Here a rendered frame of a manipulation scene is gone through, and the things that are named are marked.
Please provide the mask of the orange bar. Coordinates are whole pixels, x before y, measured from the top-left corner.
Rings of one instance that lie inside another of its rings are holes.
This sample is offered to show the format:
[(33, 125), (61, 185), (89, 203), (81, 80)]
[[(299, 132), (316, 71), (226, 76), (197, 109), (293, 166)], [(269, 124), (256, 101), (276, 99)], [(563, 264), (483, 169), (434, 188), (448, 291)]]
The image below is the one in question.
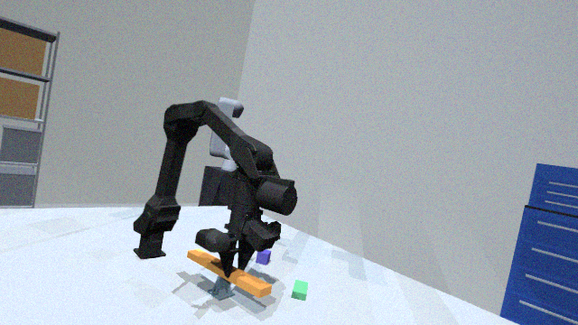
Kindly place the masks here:
[(230, 276), (225, 276), (220, 259), (200, 250), (199, 248), (188, 250), (187, 257), (199, 265), (211, 270), (214, 274), (219, 275), (241, 289), (255, 295), (257, 298), (264, 297), (271, 293), (272, 284), (267, 283), (254, 275), (235, 267), (234, 265), (232, 265)]

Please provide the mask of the green rectangular block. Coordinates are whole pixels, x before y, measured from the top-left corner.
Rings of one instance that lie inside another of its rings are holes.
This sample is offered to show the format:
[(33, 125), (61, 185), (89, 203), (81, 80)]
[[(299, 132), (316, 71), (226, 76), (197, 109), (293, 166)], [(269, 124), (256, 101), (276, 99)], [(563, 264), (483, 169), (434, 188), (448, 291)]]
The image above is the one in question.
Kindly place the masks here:
[(308, 282), (295, 279), (292, 297), (297, 300), (305, 301), (308, 289)]

